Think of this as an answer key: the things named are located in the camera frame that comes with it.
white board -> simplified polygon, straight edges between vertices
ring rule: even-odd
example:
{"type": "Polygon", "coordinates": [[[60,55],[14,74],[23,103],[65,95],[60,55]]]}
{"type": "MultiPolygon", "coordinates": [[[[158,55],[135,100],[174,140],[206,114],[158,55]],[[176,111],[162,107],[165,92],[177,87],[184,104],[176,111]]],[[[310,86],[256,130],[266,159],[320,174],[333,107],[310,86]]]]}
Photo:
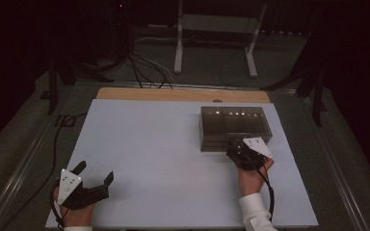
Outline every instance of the white board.
{"type": "MultiPolygon", "coordinates": [[[[243,227],[235,165],[222,152],[200,152],[201,106],[262,107],[273,137],[269,170],[275,227],[318,225],[273,104],[95,99],[67,169],[87,162],[84,186],[102,184],[93,226],[118,229],[243,227]]],[[[261,192],[269,206],[266,185],[261,192]]],[[[51,214],[46,227],[57,227],[51,214]]]]}

shirt cuff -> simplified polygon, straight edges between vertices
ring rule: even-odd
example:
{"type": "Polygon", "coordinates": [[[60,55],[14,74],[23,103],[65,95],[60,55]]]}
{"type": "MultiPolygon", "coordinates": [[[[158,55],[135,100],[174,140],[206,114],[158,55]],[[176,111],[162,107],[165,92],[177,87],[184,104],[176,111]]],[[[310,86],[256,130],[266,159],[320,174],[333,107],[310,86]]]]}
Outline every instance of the shirt cuff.
{"type": "Polygon", "coordinates": [[[239,199],[243,215],[255,214],[261,211],[267,211],[264,207],[260,193],[245,195],[239,199]]]}
{"type": "Polygon", "coordinates": [[[64,231],[93,231],[91,226],[71,226],[65,227],[64,231]]]}

dark background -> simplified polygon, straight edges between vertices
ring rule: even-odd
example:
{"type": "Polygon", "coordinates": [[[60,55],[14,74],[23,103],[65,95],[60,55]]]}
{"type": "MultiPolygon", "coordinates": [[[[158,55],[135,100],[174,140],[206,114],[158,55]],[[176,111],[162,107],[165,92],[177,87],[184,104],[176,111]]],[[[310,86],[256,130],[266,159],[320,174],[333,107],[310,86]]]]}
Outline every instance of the dark background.
{"type": "MultiPolygon", "coordinates": [[[[251,14],[238,7],[244,1],[232,1],[232,7],[225,3],[190,0],[184,11],[251,14]]],[[[177,20],[176,1],[137,0],[124,5],[128,14],[116,9],[116,16],[127,17],[114,23],[173,26],[177,20]]],[[[47,70],[51,41],[67,47],[66,52],[80,61],[89,62],[101,54],[101,47],[93,46],[93,38],[85,33],[88,25],[76,6],[76,1],[0,0],[0,131],[34,91],[34,81],[47,70]]],[[[298,59],[301,66],[317,62],[324,45],[333,43],[325,86],[331,89],[370,164],[370,1],[269,1],[262,29],[267,36],[272,32],[309,36],[313,32],[305,55],[298,59]]]]}

cable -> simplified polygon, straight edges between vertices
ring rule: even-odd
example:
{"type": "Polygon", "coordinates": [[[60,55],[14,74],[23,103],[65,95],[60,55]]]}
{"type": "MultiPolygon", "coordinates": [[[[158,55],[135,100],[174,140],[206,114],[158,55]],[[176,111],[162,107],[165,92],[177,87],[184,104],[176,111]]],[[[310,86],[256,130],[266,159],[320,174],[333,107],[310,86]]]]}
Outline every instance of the cable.
{"type": "Polygon", "coordinates": [[[267,187],[269,188],[269,195],[270,195],[269,212],[271,214],[269,220],[272,221],[273,211],[275,210],[275,191],[273,190],[272,186],[270,185],[270,180],[269,180],[269,175],[267,174],[267,169],[264,165],[263,165],[263,167],[265,169],[266,176],[264,176],[259,169],[257,170],[257,173],[259,173],[259,175],[263,178],[264,182],[266,183],[267,187]]]}
{"type": "MultiPolygon", "coordinates": [[[[139,61],[136,61],[136,60],[132,60],[134,63],[138,63],[138,64],[143,64],[143,63],[141,63],[141,62],[139,62],[139,61]]],[[[155,88],[158,88],[156,85],[155,85],[155,83],[153,83],[153,81],[152,80],[150,80],[149,78],[147,78],[142,72],[141,72],[141,70],[136,66],[136,65],[130,65],[130,64],[126,64],[126,65],[128,65],[128,66],[130,66],[130,67],[132,67],[132,68],[135,68],[135,70],[136,71],[138,71],[138,73],[141,75],[141,77],[143,77],[143,78],[145,78],[146,80],[148,80],[149,81],[149,87],[151,88],[152,86],[154,86],[155,88]]]]}
{"type": "Polygon", "coordinates": [[[133,53],[134,53],[134,55],[138,56],[139,58],[141,58],[141,59],[143,59],[143,60],[145,60],[145,61],[149,62],[150,64],[152,64],[152,65],[153,65],[153,67],[154,67],[156,70],[158,70],[158,71],[159,71],[159,72],[164,76],[164,79],[166,79],[166,80],[168,81],[167,77],[164,75],[164,73],[161,71],[161,69],[159,69],[159,68],[157,67],[157,65],[159,65],[159,66],[161,66],[162,68],[164,68],[164,69],[165,69],[165,70],[170,74],[171,79],[172,79],[172,83],[173,83],[174,85],[176,85],[176,87],[178,88],[178,86],[177,86],[177,84],[176,84],[175,80],[173,79],[173,75],[172,75],[172,73],[170,72],[170,70],[169,70],[169,69],[167,69],[165,66],[163,66],[163,65],[161,65],[161,64],[158,64],[158,63],[156,63],[156,62],[154,62],[154,61],[152,61],[152,60],[146,59],[146,58],[144,58],[144,57],[140,56],[139,54],[137,54],[137,53],[135,53],[135,52],[133,52],[133,53]]]}
{"type": "Polygon", "coordinates": [[[56,182],[52,185],[52,188],[50,189],[50,194],[49,194],[49,201],[50,201],[50,208],[53,212],[53,215],[56,218],[56,221],[58,222],[58,228],[60,230],[63,230],[65,227],[65,224],[63,223],[63,218],[60,216],[60,214],[57,212],[57,209],[55,207],[55,199],[53,196],[54,191],[56,188],[58,188],[60,185],[60,179],[58,178],[56,182]]]}
{"type": "Polygon", "coordinates": [[[56,162],[57,162],[57,139],[59,137],[60,131],[62,128],[67,124],[68,122],[72,121],[73,119],[79,117],[79,116],[86,116],[87,114],[80,114],[80,115],[71,115],[68,119],[65,119],[60,125],[59,128],[56,132],[55,138],[54,138],[54,143],[53,143],[53,162],[52,162],[52,167],[50,168],[49,174],[46,176],[44,179],[43,183],[41,183],[40,187],[29,197],[29,199],[26,200],[26,202],[14,212],[14,214],[8,219],[8,221],[2,226],[0,231],[5,230],[5,228],[8,227],[8,225],[17,217],[17,215],[20,214],[20,212],[26,208],[30,204],[30,202],[40,193],[40,191],[43,189],[43,187],[46,185],[46,183],[49,181],[50,177],[52,176],[55,167],[56,167],[56,162]]]}
{"type": "Polygon", "coordinates": [[[131,58],[131,56],[130,56],[129,54],[128,54],[127,58],[128,58],[128,60],[130,60],[130,61],[131,61],[131,64],[132,64],[132,66],[133,66],[133,70],[134,70],[134,74],[135,74],[135,78],[137,79],[137,82],[138,82],[138,84],[140,85],[140,88],[143,88],[143,84],[141,83],[141,80],[140,80],[140,78],[138,77],[138,74],[137,74],[137,67],[136,67],[136,66],[135,66],[135,64],[134,64],[133,59],[131,58]]]}
{"type": "Polygon", "coordinates": [[[135,55],[136,57],[138,57],[138,58],[140,58],[140,59],[144,60],[144,61],[149,62],[150,64],[152,64],[152,65],[155,67],[155,69],[156,69],[158,72],[160,72],[160,73],[161,73],[161,75],[163,76],[163,78],[164,78],[164,79],[163,79],[162,84],[158,87],[158,89],[161,89],[161,88],[162,88],[162,86],[164,86],[165,82],[168,82],[168,84],[169,84],[169,85],[170,85],[170,87],[172,88],[172,85],[171,85],[170,81],[168,81],[167,76],[165,76],[164,72],[162,72],[162,70],[161,70],[160,68],[158,68],[158,66],[156,65],[156,63],[155,63],[155,62],[153,62],[153,61],[151,61],[151,60],[148,60],[148,59],[146,59],[146,58],[144,58],[144,57],[140,56],[139,54],[135,53],[134,51],[130,51],[130,53],[131,53],[131,54],[133,54],[133,55],[135,55]]]}
{"type": "Polygon", "coordinates": [[[62,215],[62,218],[64,218],[67,215],[68,211],[70,211],[69,208],[67,208],[66,212],[62,215]]]}

hand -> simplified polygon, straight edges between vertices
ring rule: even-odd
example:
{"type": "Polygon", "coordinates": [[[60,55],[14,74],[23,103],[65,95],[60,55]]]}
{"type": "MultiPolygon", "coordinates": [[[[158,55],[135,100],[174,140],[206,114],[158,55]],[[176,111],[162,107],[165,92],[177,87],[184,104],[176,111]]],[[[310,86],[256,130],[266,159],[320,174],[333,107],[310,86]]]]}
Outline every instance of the hand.
{"type": "MultiPolygon", "coordinates": [[[[59,187],[53,193],[54,199],[57,201],[59,195],[59,187]]],[[[59,205],[60,214],[63,218],[65,227],[71,226],[92,226],[92,215],[94,210],[94,204],[87,206],[86,208],[79,210],[71,210],[65,206],[59,205]]]]}
{"type": "MultiPolygon", "coordinates": [[[[271,158],[266,157],[266,162],[264,163],[264,167],[260,168],[260,172],[267,177],[266,169],[273,165],[275,161],[271,158]]],[[[261,188],[263,187],[264,180],[259,175],[256,170],[246,171],[238,167],[239,172],[239,189],[242,196],[253,194],[253,193],[260,193],[261,188]]]]}

